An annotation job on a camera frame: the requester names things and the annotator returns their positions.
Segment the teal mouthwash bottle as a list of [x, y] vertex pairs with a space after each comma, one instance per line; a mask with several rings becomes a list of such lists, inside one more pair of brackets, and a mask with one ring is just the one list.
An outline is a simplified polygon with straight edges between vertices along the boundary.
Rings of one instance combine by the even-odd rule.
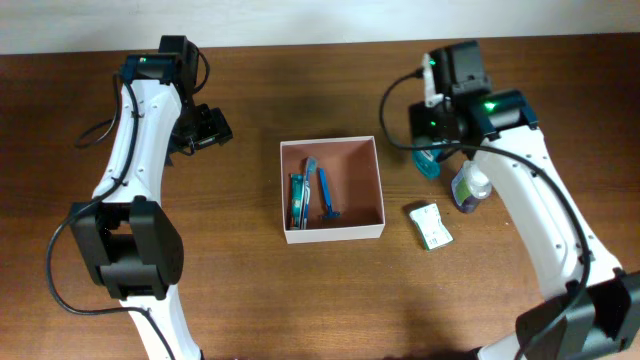
[[[416, 137], [413, 142], [415, 146], [419, 147], [434, 144], [432, 139], [427, 136]], [[435, 179], [440, 176], [441, 166], [439, 160], [443, 151], [442, 149], [412, 151], [412, 159], [416, 168], [427, 179]]]

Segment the green toothpaste tube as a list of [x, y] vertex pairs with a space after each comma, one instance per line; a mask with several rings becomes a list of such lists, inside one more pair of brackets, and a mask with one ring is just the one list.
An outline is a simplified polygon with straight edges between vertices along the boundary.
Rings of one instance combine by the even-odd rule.
[[301, 228], [301, 216], [304, 196], [304, 180], [301, 174], [291, 174], [290, 229]]

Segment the blue white toothbrush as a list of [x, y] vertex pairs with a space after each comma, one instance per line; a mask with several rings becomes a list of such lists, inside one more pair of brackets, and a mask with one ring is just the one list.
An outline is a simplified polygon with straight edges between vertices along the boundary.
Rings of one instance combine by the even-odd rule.
[[317, 159], [315, 157], [308, 157], [305, 160], [305, 168], [303, 172], [303, 197], [302, 197], [302, 209], [301, 209], [301, 229], [307, 229], [308, 221], [308, 207], [311, 196], [310, 178], [317, 169]]

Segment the blue disposable razor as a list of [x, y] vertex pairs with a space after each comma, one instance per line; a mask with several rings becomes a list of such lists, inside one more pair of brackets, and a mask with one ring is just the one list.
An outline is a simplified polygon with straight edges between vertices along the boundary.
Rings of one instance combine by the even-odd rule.
[[330, 189], [329, 189], [329, 183], [326, 177], [326, 172], [323, 168], [319, 168], [318, 169], [318, 174], [319, 174], [319, 179], [320, 179], [320, 183], [321, 183], [321, 189], [322, 189], [322, 195], [323, 195], [323, 200], [324, 200], [324, 208], [325, 208], [325, 214], [323, 215], [324, 219], [337, 219], [341, 216], [341, 213], [338, 211], [335, 211], [333, 209], [333, 204], [332, 204], [332, 199], [331, 199], [331, 194], [330, 194]]

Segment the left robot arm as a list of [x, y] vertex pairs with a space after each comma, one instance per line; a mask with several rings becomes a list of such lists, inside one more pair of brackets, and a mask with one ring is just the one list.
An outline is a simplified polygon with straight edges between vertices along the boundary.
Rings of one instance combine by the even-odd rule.
[[201, 359], [178, 282], [183, 241], [161, 206], [163, 171], [174, 153], [192, 156], [233, 137], [222, 111], [197, 105], [208, 62], [184, 35], [162, 36], [151, 54], [133, 54], [113, 77], [116, 110], [104, 122], [116, 134], [105, 172], [70, 228], [92, 281], [128, 313], [151, 359]]

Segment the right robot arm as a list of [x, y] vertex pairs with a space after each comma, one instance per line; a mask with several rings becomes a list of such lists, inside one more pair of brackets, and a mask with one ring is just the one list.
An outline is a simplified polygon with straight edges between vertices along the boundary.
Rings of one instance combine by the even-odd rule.
[[425, 100], [412, 107], [413, 124], [488, 178], [545, 299], [476, 358], [597, 359], [627, 350], [639, 333], [639, 275], [623, 270], [580, 213], [525, 96], [493, 91], [475, 41], [426, 53], [416, 74]]

